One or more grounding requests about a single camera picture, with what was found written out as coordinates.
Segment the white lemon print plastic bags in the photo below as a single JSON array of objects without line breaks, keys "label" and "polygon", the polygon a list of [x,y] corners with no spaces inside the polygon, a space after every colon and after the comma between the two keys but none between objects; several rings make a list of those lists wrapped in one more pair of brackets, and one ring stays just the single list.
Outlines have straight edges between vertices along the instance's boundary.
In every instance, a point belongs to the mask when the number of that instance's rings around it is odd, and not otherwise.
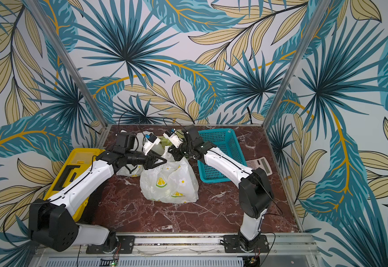
[{"label": "white lemon print plastic bags", "polygon": [[199,185],[187,159],[176,161],[168,151],[162,157],[167,160],[165,164],[141,173],[143,196],[148,200],[170,204],[196,202]]}]

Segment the green avocado print plastic bag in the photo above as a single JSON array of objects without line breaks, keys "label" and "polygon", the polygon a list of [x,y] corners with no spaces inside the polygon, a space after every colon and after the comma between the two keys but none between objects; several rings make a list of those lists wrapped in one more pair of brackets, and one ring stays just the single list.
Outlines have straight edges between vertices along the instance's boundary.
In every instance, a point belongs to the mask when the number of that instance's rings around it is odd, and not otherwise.
[{"label": "green avocado print plastic bag", "polygon": [[162,137],[160,137],[160,140],[163,146],[169,146],[169,147],[172,146],[172,143],[169,140],[167,140],[163,135]]}]

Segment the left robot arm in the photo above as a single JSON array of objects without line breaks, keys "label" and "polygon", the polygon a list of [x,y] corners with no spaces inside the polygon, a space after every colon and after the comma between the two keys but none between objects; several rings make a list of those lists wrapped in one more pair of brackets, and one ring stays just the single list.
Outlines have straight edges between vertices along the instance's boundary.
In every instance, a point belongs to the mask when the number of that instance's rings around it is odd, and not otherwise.
[{"label": "left robot arm", "polygon": [[141,165],[149,170],[167,162],[152,150],[160,144],[157,136],[146,135],[142,151],[133,149],[135,139],[135,134],[118,133],[112,149],[94,157],[79,178],[47,200],[34,201],[29,208],[29,239],[58,252],[77,245],[95,245],[106,253],[115,251],[118,248],[115,232],[97,225],[78,224],[73,216],[84,201],[121,168]]}]

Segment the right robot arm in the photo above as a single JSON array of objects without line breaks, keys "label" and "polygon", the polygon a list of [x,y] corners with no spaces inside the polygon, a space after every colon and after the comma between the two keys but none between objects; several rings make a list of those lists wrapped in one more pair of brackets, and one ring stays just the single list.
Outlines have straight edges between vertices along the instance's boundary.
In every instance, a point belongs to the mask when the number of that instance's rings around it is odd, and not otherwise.
[{"label": "right robot arm", "polygon": [[261,237],[264,215],[274,200],[265,170],[245,166],[226,155],[212,142],[204,141],[195,125],[183,128],[182,133],[183,140],[178,137],[175,129],[164,133],[164,137],[172,143],[169,152],[176,161],[185,157],[199,160],[224,174],[236,185],[244,217],[238,232],[239,241],[233,247],[239,247],[244,252],[253,251]]}]

